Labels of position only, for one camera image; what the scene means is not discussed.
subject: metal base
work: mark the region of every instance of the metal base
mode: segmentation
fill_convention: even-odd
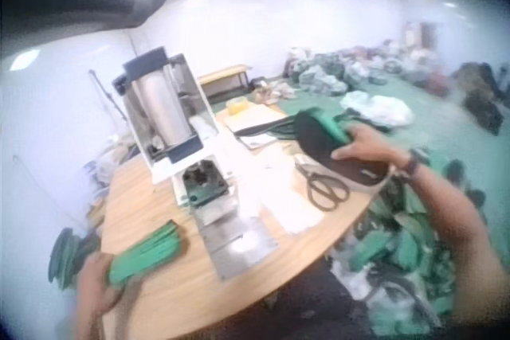
[[[259,217],[240,217],[237,195],[224,195],[192,214],[223,280],[248,270],[273,252],[278,243]]]

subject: machine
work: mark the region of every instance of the machine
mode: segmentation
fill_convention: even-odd
[[[124,64],[113,86],[153,183],[171,178],[220,277],[238,275],[272,252],[277,243],[261,219],[239,213],[226,141],[185,57],[153,49]]]

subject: paper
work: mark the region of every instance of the paper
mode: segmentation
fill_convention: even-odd
[[[286,115],[283,113],[274,111],[265,105],[253,105],[245,111],[226,117],[223,123],[232,132],[235,132],[247,127],[262,125],[263,123],[272,123],[285,117]]]
[[[270,146],[258,156],[262,165],[261,201],[289,234],[301,233],[317,224],[324,214],[293,188],[294,160],[281,147]]]
[[[248,149],[257,149],[269,143],[274,143],[277,140],[276,137],[267,134],[254,135],[252,137],[239,137],[239,139]]]
[[[320,210],[292,189],[268,192],[262,203],[289,234],[301,233],[324,218]]]

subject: scissor handle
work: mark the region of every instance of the scissor handle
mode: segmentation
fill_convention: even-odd
[[[343,197],[339,197],[333,190],[333,188],[328,184],[329,182],[332,182],[335,184],[335,186],[338,186],[339,188],[343,189],[345,195]],[[322,195],[323,197],[327,198],[332,203],[332,206],[324,206],[318,203],[313,197],[314,191]],[[349,199],[350,195],[351,192],[349,190],[349,187],[337,178],[329,177],[323,174],[312,174],[308,178],[308,200],[316,208],[326,213],[336,210],[340,202],[345,202],[347,199]]]

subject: hand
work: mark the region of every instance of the hand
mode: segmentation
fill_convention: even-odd
[[[78,315],[96,319],[117,303],[122,289],[108,286],[108,271],[113,255],[94,252],[88,256],[78,275]]]
[[[331,153],[331,158],[340,160],[344,158],[359,158],[367,161],[393,162],[400,167],[405,165],[409,155],[404,150],[391,146],[375,129],[356,124],[348,128],[354,141],[345,147],[340,147]]]

